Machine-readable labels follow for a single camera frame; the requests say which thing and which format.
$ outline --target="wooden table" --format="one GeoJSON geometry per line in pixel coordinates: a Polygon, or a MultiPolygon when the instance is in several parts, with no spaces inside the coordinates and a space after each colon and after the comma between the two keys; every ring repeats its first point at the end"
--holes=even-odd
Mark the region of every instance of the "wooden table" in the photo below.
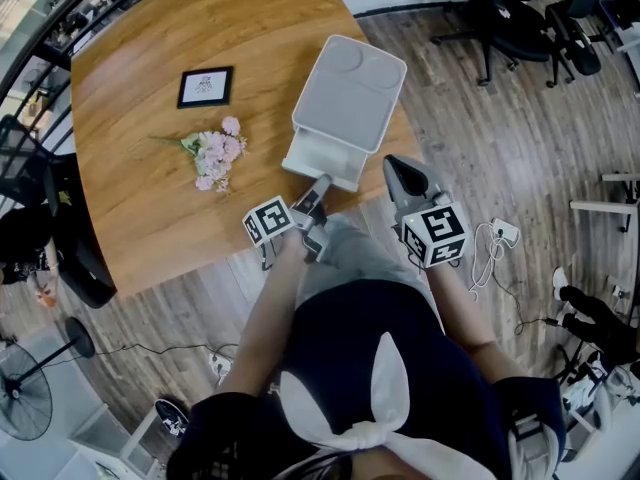
{"type": "MultiPolygon", "coordinates": [[[[74,57],[73,126],[85,196],[107,265],[131,295],[250,246],[241,219],[310,180],[280,163],[291,114],[331,34],[365,38],[341,0],[144,0],[74,57]],[[228,107],[176,108],[184,71],[232,65],[228,107]],[[200,192],[192,159],[149,137],[182,138],[239,118],[248,154],[234,162],[230,191],[200,192]]],[[[330,211],[386,188],[384,155],[418,155],[398,106],[360,192],[334,189],[330,211]]]]}

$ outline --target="black shoe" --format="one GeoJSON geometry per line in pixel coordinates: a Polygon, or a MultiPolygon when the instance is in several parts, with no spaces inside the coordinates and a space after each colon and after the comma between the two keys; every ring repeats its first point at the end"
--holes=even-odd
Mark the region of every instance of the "black shoe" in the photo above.
{"type": "Polygon", "coordinates": [[[167,400],[166,398],[158,398],[155,403],[156,412],[160,416],[160,421],[169,433],[181,439],[187,430],[187,424],[189,418],[185,415],[185,412],[177,401],[167,400]]]}

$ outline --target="flower bouquet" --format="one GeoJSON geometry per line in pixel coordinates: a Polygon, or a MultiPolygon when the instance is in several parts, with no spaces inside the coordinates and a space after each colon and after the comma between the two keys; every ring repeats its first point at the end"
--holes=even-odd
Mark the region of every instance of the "flower bouquet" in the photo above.
{"type": "Polygon", "coordinates": [[[200,190],[226,192],[229,187],[231,164],[247,147],[247,139],[240,135],[240,122],[235,117],[222,120],[221,132],[192,133],[180,141],[194,158],[200,190]]]}

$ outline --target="electric fan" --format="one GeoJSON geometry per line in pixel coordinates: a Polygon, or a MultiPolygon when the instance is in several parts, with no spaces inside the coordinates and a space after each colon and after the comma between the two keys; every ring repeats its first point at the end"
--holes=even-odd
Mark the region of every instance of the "electric fan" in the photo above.
{"type": "Polygon", "coordinates": [[[72,347],[82,357],[95,354],[80,320],[67,318],[65,331],[69,342],[39,363],[16,344],[0,352],[0,429],[16,439],[38,439],[51,424],[51,390],[42,367],[72,347]]]}

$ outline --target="white cable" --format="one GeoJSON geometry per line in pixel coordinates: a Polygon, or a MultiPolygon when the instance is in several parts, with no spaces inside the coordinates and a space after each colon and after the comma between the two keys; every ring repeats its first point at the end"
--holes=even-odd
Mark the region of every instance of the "white cable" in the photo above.
{"type": "Polygon", "coordinates": [[[482,222],[476,226],[476,231],[473,235],[473,265],[471,267],[471,281],[473,284],[471,288],[469,288],[469,292],[473,293],[475,297],[475,301],[478,301],[478,292],[476,288],[484,288],[487,286],[487,283],[491,279],[493,275],[493,270],[495,269],[496,262],[500,261],[504,258],[504,246],[506,245],[509,249],[513,249],[520,242],[520,230],[518,230],[518,237],[515,242],[510,242],[506,238],[498,235],[495,232],[493,224],[490,222],[482,222]],[[487,228],[489,230],[489,237],[491,239],[491,245],[489,246],[489,259],[487,260],[487,264],[482,269],[482,273],[479,278],[476,278],[476,261],[478,259],[478,234],[481,229],[487,228]]]}

